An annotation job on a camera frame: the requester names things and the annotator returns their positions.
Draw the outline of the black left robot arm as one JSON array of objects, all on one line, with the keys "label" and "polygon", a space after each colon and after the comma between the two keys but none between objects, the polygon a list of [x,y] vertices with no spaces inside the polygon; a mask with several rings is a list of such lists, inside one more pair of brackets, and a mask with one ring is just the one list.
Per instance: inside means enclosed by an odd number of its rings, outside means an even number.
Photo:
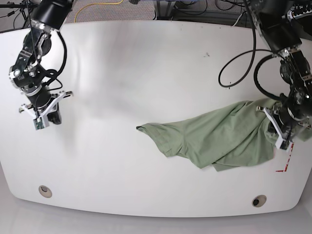
[{"label": "black left robot arm", "polygon": [[[254,84],[266,97],[280,102],[280,106],[270,109],[260,107],[269,119],[269,132],[278,135],[275,146],[287,150],[293,139],[304,130],[311,129],[312,117],[312,71],[308,60],[300,50],[302,41],[292,26],[297,20],[304,31],[311,34],[308,24],[312,20],[310,0],[245,0],[246,14],[249,16],[252,33],[259,33],[267,44],[269,55],[262,58],[253,73]],[[258,72],[261,66],[279,57],[280,75],[289,84],[290,92],[274,95],[261,87]]]}]

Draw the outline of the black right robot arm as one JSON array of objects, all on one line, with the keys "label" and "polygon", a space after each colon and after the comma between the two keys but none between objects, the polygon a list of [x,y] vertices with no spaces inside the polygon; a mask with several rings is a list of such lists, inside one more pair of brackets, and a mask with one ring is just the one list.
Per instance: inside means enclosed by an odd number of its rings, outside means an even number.
[{"label": "black right robot arm", "polygon": [[[24,38],[22,50],[9,70],[13,86],[30,101],[29,105],[23,104],[19,111],[25,111],[32,117],[36,130],[47,128],[50,123],[61,124],[59,102],[73,95],[73,92],[65,92],[61,87],[49,87],[58,80],[66,65],[67,47],[60,29],[73,5],[72,0],[43,0],[38,4],[28,18],[30,31]],[[41,60],[51,49],[53,31],[62,43],[63,61],[59,70],[46,70]]]}]

